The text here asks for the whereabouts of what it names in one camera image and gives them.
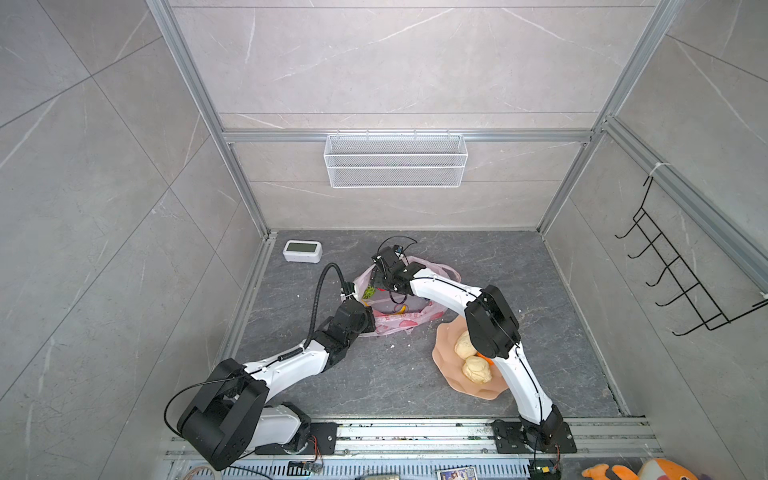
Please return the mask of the pink printed plastic bag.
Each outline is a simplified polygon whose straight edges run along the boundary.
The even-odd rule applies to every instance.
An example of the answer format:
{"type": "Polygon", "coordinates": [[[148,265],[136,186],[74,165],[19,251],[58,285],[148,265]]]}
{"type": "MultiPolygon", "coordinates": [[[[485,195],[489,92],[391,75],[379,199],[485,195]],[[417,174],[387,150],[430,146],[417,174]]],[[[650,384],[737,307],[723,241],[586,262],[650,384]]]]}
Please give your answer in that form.
{"type": "Polygon", "coordinates": [[[387,336],[410,331],[417,326],[439,319],[447,312],[447,307],[432,300],[402,294],[390,295],[386,290],[377,288],[372,298],[363,299],[364,290],[367,287],[373,287],[373,271],[374,265],[371,265],[353,281],[355,298],[370,307],[375,318],[375,331],[363,333],[362,337],[387,336]],[[402,305],[407,306],[407,312],[402,315],[393,315],[393,310],[402,305]]]}

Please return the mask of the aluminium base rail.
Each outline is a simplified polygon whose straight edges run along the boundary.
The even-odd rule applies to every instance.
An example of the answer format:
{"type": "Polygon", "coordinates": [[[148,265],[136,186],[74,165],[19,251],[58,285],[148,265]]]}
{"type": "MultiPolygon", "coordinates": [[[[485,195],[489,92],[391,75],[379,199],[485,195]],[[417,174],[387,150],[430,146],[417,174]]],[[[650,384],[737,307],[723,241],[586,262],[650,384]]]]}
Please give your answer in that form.
{"type": "Polygon", "coordinates": [[[569,474],[598,460],[636,464],[664,452],[642,417],[570,418],[563,446],[536,453],[484,418],[325,419],[316,445],[268,448],[216,471],[179,438],[161,448],[158,479],[436,479],[471,467],[480,479],[527,479],[532,467],[569,474]]]}

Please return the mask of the white digital clock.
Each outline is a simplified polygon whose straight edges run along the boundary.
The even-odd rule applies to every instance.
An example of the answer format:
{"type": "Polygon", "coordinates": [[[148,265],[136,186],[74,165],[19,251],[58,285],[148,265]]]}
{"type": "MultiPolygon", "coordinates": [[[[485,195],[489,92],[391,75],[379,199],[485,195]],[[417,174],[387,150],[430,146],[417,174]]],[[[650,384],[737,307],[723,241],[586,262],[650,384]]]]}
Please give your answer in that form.
{"type": "Polygon", "coordinates": [[[319,241],[290,239],[282,254],[287,262],[317,264],[321,261],[323,247],[319,241]]]}

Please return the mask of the peach scalloped plastic bowl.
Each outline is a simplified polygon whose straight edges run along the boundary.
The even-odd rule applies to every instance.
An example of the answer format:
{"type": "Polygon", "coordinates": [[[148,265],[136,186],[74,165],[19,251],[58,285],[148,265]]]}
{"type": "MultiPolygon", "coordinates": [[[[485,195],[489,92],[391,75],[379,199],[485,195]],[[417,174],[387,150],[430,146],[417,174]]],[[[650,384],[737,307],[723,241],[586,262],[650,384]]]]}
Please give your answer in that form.
{"type": "Polygon", "coordinates": [[[452,389],[476,398],[495,400],[508,389],[501,372],[495,365],[490,365],[493,379],[484,385],[474,384],[462,373],[464,360],[455,354],[454,344],[464,331],[468,331],[468,328],[463,317],[457,317],[452,322],[441,324],[437,329],[435,346],[432,351],[433,361],[452,389]]]}

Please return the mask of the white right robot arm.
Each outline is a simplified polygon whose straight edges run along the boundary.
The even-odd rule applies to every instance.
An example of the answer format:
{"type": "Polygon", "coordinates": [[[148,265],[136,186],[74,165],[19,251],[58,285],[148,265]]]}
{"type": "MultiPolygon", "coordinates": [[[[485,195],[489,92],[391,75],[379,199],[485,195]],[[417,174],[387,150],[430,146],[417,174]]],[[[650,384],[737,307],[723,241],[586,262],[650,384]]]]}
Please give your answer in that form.
{"type": "Polygon", "coordinates": [[[503,446],[518,441],[534,453],[576,451],[570,426],[536,378],[524,353],[518,320],[498,287],[464,285],[392,247],[381,248],[372,260],[376,287],[431,300],[465,319],[473,347],[493,362],[517,406],[517,422],[493,423],[503,446]]]}

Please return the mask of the orange plush toy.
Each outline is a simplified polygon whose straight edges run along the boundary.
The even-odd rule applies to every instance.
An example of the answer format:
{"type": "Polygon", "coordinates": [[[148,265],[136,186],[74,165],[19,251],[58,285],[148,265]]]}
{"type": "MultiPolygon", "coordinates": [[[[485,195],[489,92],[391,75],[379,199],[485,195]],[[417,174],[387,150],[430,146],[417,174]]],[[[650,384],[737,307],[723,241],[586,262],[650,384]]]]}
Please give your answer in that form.
{"type": "Polygon", "coordinates": [[[597,464],[581,472],[585,479],[608,480],[615,477],[620,480],[710,480],[707,474],[695,474],[693,471],[673,461],[655,458],[646,461],[635,472],[624,465],[597,464]]]}

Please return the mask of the large orange fake orange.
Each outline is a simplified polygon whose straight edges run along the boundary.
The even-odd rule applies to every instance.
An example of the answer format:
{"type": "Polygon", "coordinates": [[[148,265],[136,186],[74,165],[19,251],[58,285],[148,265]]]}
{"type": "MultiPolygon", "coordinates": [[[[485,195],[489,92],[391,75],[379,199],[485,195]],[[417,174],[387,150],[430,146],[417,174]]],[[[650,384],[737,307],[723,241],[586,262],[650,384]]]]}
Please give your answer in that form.
{"type": "Polygon", "coordinates": [[[493,362],[492,359],[490,359],[488,357],[485,357],[484,355],[482,355],[480,353],[477,353],[476,356],[479,357],[479,358],[482,358],[483,360],[485,360],[489,365],[494,365],[494,362],[493,362]]]}

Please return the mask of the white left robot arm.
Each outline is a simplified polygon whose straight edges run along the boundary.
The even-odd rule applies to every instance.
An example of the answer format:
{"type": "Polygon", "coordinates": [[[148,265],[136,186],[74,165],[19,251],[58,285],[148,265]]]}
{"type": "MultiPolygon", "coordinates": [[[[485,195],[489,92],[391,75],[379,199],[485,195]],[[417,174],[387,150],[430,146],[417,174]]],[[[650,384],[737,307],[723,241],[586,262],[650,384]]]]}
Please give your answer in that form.
{"type": "Polygon", "coordinates": [[[361,334],[374,330],[372,309],[347,298],[308,344],[257,362],[221,361],[193,386],[197,393],[171,431],[217,471],[267,447],[299,453],[310,441],[311,419],[291,403],[269,401],[338,364],[361,334]]]}

